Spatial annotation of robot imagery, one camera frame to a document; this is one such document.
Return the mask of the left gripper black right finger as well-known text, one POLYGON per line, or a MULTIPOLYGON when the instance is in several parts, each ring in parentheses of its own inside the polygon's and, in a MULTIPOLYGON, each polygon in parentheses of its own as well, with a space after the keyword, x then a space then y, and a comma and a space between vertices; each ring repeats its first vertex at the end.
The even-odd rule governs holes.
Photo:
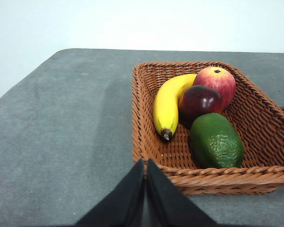
POLYGON ((162 227, 217 226, 177 189, 152 159, 147 161, 147 198, 151 217, 162 227))

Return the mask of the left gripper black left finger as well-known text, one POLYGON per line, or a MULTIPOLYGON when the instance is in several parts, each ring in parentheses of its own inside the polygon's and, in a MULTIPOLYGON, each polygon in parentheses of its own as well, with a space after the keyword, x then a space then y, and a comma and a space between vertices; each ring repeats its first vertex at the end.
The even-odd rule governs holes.
POLYGON ((144 162, 140 159, 77 227, 140 227, 144 204, 144 162))

